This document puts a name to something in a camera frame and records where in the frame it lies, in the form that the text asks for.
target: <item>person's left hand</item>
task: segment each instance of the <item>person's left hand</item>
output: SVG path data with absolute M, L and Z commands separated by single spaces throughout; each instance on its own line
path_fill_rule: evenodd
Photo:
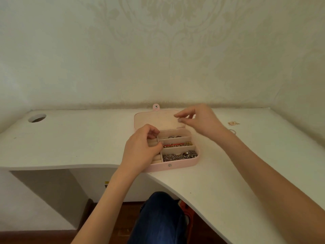
M 149 147 L 147 139 L 155 139 L 159 133 L 156 127 L 149 124 L 139 128 L 125 144 L 120 167 L 135 176 L 147 168 L 163 147 L 161 142 L 154 147 Z

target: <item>leg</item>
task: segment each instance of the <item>leg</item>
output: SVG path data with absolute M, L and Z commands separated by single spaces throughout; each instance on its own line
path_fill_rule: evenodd
M 128 244 L 186 244 L 184 212 L 167 193 L 155 192 L 144 203 Z

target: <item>silver ring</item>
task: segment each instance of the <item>silver ring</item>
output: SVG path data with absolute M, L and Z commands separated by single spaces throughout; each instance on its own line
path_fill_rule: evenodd
M 233 129 L 229 129 L 229 131 L 231 131 L 233 134 L 236 134 L 236 131 L 234 131 Z

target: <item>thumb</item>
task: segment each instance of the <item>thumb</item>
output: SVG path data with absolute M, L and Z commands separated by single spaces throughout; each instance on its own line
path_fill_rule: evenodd
M 189 118 L 179 118 L 178 122 L 184 123 L 186 125 L 189 125 L 190 127 L 194 127 L 195 119 L 189 119 Z
M 163 144 L 159 142 L 156 146 L 150 147 L 150 151 L 152 153 L 152 156 L 157 155 L 163 148 Z

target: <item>desk top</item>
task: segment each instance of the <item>desk top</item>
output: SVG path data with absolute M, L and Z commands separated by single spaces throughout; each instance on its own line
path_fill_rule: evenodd
M 117 167 L 134 132 L 134 115 L 149 109 L 38 110 L 0 134 L 6 170 Z M 272 110 L 214 109 L 258 156 L 325 209 L 325 150 Z M 36 114 L 47 117 L 37 123 Z M 240 125 L 228 126 L 237 121 Z M 187 202 L 229 243 L 285 243 L 225 152 L 195 133 L 196 166 L 148 175 Z

